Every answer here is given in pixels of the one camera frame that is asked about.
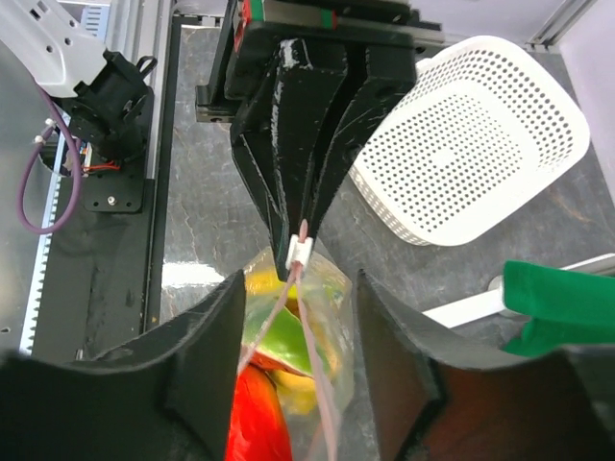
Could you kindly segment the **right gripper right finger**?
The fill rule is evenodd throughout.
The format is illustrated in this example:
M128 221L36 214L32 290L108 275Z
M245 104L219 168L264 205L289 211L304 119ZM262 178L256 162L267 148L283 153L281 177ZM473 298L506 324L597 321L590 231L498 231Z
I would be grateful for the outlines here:
M463 337L357 275L355 309L382 460L610 460L614 350L527 358Z

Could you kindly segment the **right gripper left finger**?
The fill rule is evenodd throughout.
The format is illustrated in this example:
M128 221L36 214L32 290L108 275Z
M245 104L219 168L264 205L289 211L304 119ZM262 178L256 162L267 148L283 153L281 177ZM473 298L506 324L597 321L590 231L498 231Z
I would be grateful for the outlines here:
M246 291L236 272L172 320L91 360L1 356L5 460L221 460Z

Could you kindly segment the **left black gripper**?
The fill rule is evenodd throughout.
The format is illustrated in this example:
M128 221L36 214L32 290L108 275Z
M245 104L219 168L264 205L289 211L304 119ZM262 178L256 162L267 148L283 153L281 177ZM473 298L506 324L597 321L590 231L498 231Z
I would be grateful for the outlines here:
M302 222L317 236L360 150L414 87L409 46L431 41L442 43L442 26L405 1L227 4L209 82L196 87L196 119L234 119L234 163L280 280L291 236Z

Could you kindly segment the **red mango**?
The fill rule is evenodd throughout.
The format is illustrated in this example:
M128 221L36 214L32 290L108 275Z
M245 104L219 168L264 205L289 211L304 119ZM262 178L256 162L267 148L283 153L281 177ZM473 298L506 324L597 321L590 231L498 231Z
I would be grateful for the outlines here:
M292 448L274 383L249 365L238 376L225 460L292 460Z

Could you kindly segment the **watermelon slice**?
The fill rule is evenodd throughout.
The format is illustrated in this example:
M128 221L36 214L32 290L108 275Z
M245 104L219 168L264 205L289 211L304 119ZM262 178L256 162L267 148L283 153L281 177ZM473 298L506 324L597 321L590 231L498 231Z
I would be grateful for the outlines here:
M274 307L273 300L253 303L246 312L242 346L250 346ZM284 307L254 351L251 364L263 370L283 370L293 375L313 377L308 346L300 319Z

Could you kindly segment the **clear zip top bag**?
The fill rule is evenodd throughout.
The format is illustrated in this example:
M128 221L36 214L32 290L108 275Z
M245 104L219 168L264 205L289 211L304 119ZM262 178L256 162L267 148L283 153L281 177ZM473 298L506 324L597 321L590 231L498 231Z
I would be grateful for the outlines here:
M246 307L225 457L337 460L354 393L352 284L313 250L308 224L277 273L271 250L244 270Z

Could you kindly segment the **yellow mango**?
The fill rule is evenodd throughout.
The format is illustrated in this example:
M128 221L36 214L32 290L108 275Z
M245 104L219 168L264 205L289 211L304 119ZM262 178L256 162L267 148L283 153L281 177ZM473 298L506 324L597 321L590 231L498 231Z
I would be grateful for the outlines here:
M309 376L293 375L283 370L270 373L275 383L283 411L305 416L317 405L315 381Z

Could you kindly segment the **yellow banana bunch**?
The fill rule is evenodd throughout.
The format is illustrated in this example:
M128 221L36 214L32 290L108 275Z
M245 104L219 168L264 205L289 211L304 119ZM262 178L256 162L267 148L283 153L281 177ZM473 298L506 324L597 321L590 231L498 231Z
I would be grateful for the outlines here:
M279 280L275 270L251 272L245 274L246 292L251 296L280 293L284 283Z

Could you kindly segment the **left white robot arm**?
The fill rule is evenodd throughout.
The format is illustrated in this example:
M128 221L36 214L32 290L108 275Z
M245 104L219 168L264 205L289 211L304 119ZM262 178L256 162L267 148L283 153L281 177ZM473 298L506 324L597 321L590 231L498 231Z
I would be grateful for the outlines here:
M196 111L230 124L280 279L292 237L317 235L360 150L415 87L423 41L442 37L407 1L228 3ZM104 158L141 149L155 58L128 61L55 1L3 2L1 39Z

